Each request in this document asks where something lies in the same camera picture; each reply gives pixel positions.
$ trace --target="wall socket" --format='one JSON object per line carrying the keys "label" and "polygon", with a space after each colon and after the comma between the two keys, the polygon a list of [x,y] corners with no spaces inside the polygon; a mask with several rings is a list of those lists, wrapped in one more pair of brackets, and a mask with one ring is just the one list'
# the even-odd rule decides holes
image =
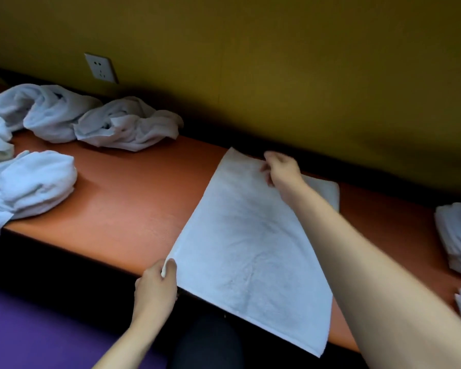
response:
{"label": "wall socket", "polygon": [[109,58],[89,53],[85,53],[85,55],[94,78],[110,81],[111,83],[118,83],[116,74],[114,73],[114,68],[112,67],[111,60]]}

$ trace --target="left hand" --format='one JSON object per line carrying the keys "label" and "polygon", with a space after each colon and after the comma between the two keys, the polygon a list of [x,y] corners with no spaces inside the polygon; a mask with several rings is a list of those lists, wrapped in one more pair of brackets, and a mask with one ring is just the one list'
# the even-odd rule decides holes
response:
{"label": "left hand", "polygon": [[164,259],[161,259],[135,281],[132,326],[156,323],[162,328],[171,314],[177,294],[176,262],[168,260],[165,278],[161,276],[163,266]]}

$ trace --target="forearm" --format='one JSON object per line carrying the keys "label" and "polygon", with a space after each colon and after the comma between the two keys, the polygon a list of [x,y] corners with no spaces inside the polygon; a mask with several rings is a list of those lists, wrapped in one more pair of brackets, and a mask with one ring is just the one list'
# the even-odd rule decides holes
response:
{"label": "forearm", "polygon": [[372,368],[461,368],[461,319],[305,184],[295,211]]}
{"label": "forearm", "polygon": [[93,369],[135,369],[159,333],[159,324],[132,325],[116,341]]}

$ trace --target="hand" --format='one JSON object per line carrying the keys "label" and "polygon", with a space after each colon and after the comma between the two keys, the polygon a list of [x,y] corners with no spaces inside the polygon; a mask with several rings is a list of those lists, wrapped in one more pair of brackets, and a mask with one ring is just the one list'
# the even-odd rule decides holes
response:
{"label": "hand", "polygon": [[294,193],[307,186],[294,158],[276,151],[264,153],[265,162],[261,171],[265,173],[266,182],[280,192],[283,201],[290,205]]}
{"label": "hand", "polygon": [[152,327],[157,324],[161,329],[171,314],[177,294],[176,262],[168,260],[165,278],[161,276],[163,266],[164,260],[161,259],[135,281],[132,326]]}

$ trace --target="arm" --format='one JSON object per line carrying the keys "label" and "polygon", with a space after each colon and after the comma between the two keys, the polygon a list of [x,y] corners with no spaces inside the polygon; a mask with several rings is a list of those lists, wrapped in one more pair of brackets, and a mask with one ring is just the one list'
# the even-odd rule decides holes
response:
{"label": "arm", "polygon": [[265,153],[263,170],[292,208],[371,368],[461,369],[461,319],[379,250],[301,178],[294,159]]}
{"label": "arm", "polygon": [[135,282],[135,306],[128,330],[93,369],[135,369],[171,314],[176,301],[176,263],[169,260],[166,277],[161,277],[164,260],[147,269]]}

